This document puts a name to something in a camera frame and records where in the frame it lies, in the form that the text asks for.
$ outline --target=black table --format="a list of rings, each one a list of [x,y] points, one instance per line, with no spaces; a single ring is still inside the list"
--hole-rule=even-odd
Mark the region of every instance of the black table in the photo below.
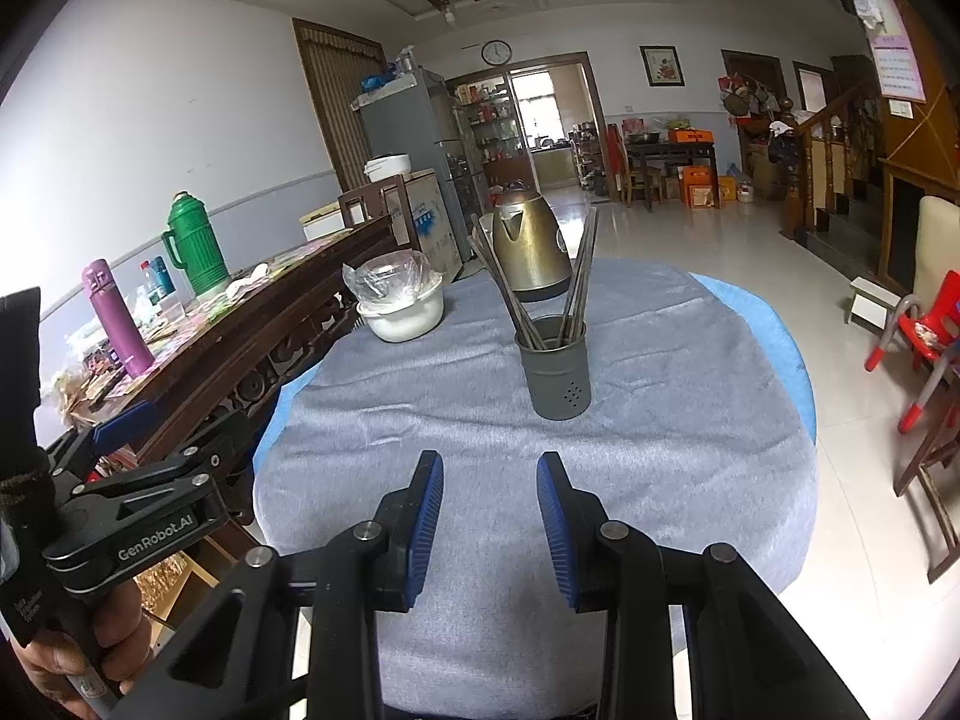
[[[717,155],[713,150],[713,143],[626,143],[626,148],[628,156],[640,159],[640,174],[643,176],[647,175],[647,163],[651,160],[680,162],[685,165],[693,165],[695,159],[709,160],[713,181],[713,207],[722,206],[720,182],[717,179]],[[654,206],[650,200],[647,183],[646,180],[643,181],[643,201],[647,205],[647,210],[653,213]]]

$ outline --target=white pot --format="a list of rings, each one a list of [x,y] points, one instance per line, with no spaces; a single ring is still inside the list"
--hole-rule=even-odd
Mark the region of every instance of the white pot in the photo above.
[[[363,317],[370,329],[384,341],[400,343],[429,333],[440,324],[443,317],[443,279],[419,295],[412,306],[390,314],[376,314],[357,304],[357,314]]]
[[[410,172],[410,154],[394,154],[389,157],[371,159],[363,167],[371,183],[390,178],[392,175]]]

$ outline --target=green thermos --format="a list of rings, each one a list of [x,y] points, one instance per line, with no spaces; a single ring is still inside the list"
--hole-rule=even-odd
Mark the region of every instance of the green thermos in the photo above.
[[[167,224],[163,245],[174,267],[186,271],[194,293],[203,295],[227,281],[229,271],[203,203],[181,191],[174,197]]]

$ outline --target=human hand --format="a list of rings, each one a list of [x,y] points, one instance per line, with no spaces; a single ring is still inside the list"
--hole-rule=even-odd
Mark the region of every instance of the human hand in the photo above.
[[[97,643],[107,650],[101,672],[108,680],[120,683],[124,694],[152,660],[150,621],[143,616],[140,600],[140,588],[133,580],[125,581],[110,591],[91,619]],[[80,675],[88,669],[88,662],[72,638],[44,629],[26,647],[20,647],[16,640],[11,645],[37,690],[83,720],[98,720],[67,680],[67,676]]]

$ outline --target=red plastic chair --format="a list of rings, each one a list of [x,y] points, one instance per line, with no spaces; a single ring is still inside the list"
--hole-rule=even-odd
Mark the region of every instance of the red plastic chair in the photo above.
[[[907,295],[894,309],[893,314],[887,317],[887,322],[883,328],[883,335],[880,337],[880,343],[867,357],[867,362],[863,365],[866,370],[873,370],[877,367],[883,355],[890,347],[893,341],[894,333],[899,330],[904,334],[904,338],[910,341],[913,346],[913,368],[920,369],[923,359],[933,362],[933,372],[920,390],[920,394],[914,399],[913,404],[906,410],[904,416],[899,420],[896,429],[901,433],[906,433],[912,428],[920,414],[923,413],[928,400],[933,396],[937,385],[943,379],[944,373],[950,365],[960,362],[960,340],[954,335],[957,328],[960,328],[960,308],[957,303],[960,301],[960,274],[957,271],[947,271],[944,283],[940,285],[937,298],[933,301],[933,306],[923,317],[917,317],[920,312],[920,300],[917,295]],[[944,327],[944,320],[949,319],[953,323],[952,328]],[[929,327],[937,334],[937,340],[944,346],[937,351],[927,346],[917,335],[915,325],[923,324]],[[949,423],[952,425],[954,414],[951,413]]]

